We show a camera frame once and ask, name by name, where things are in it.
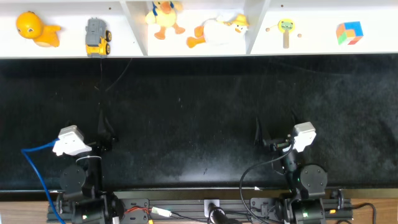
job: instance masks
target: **black table surface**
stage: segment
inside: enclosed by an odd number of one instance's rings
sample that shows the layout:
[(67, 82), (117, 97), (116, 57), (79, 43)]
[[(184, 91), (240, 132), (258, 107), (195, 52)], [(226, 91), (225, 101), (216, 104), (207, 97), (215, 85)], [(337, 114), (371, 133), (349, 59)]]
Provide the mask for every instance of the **black table surface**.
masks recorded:
[[(328, 171), (329, 187), (398, 186), (397, 55), (140, 58), (101, 95), (129, 60), (0, 60), (0, 190), (42, 189), (21, 149), (68, 123), (93, 139), (100, 102), (120, 139), (103, 154), (107, 190), (237, 187), (274, 156), (253, 145), (256, 117), (279, 138), (292, 111), (317, 129), (303, 156)], [(50, 189), (75, 161), (30, 156)], [(287, 184), (264, 166), (244, 186)]]

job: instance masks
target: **toy construction vehicle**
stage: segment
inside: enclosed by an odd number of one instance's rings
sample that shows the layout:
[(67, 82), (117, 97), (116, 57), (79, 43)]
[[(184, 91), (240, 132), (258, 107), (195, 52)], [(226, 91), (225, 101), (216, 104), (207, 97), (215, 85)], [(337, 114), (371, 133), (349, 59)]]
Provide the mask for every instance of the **toy construction vehicle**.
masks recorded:
[(89, 19), (86, 26), (86, 51), (92, 58), (105, 58), (111, 53), (108, 42), (112, 40), (112, 34), (106, 30), (106, 24), (101, 19)]

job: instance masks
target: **blue vest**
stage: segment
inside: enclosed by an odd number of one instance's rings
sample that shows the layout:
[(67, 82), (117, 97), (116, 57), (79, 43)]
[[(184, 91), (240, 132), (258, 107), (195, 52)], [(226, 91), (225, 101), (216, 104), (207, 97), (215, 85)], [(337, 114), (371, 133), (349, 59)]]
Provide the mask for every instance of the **blue vest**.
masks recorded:
[[(154, 6), (152, 12), (154, 13), (155, 16), (157, 16), (157, 12), (156, 12), (157, 7), (155, 6), (154, 2), (152, 2), (152, 5)], [(173, 2), (170, 2), (170, 6), (172, 7), (172, 9), (174, 8)]]

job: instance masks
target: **rubik's cube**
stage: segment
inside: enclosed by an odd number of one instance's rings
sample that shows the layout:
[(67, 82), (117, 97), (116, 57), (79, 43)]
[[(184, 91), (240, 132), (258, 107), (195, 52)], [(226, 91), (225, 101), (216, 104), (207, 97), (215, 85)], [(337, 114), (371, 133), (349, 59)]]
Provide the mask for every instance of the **rubik's cube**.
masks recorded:
[(360, 22), (345, 22), (336, 30), (338, 44), (354, 45), (363, 37)]

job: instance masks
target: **blue cube face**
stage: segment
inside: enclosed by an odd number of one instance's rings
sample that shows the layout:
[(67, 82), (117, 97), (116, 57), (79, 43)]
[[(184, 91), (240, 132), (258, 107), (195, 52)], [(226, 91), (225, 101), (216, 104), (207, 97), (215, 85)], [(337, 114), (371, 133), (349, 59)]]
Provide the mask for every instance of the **blue cube face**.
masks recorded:
[(361, 23), (359, 21), (358, 22), (345, 22), (344, 25), (346, 27), (346, 30), (353, 29), (355, 31), (356, 37), (363, 36)]

